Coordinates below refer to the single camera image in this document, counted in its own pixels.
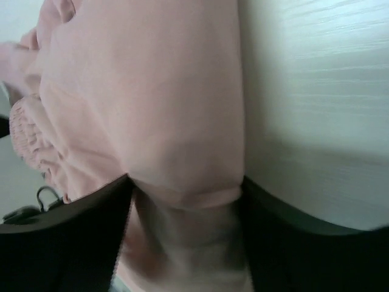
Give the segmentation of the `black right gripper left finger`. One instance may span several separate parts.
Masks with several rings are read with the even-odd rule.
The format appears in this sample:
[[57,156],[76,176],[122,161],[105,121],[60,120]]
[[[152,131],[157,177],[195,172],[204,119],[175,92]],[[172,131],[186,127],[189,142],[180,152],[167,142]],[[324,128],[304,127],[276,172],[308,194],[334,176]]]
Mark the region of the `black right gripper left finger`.
[[1,291],[109,291],[133,188],[122,176],[22,224],[2,224]]

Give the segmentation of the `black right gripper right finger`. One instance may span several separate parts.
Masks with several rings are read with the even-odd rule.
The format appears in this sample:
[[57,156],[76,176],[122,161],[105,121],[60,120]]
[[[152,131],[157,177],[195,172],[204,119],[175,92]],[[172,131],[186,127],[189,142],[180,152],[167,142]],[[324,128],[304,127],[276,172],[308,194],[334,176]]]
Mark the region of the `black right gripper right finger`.
[[242,183],[241,226],[254,291],[388,291],[388,227],[345,228]]

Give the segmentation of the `pink trousers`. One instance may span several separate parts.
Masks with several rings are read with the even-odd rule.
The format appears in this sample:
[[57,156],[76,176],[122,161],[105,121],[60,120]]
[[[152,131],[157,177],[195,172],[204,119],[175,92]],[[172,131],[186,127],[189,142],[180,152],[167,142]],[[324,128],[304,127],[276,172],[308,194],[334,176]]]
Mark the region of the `pink trousers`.
[[135,183],[119,258],[133,291],[251,291],[236,1],[45,1],[1,44],[13,147],[67,203]]

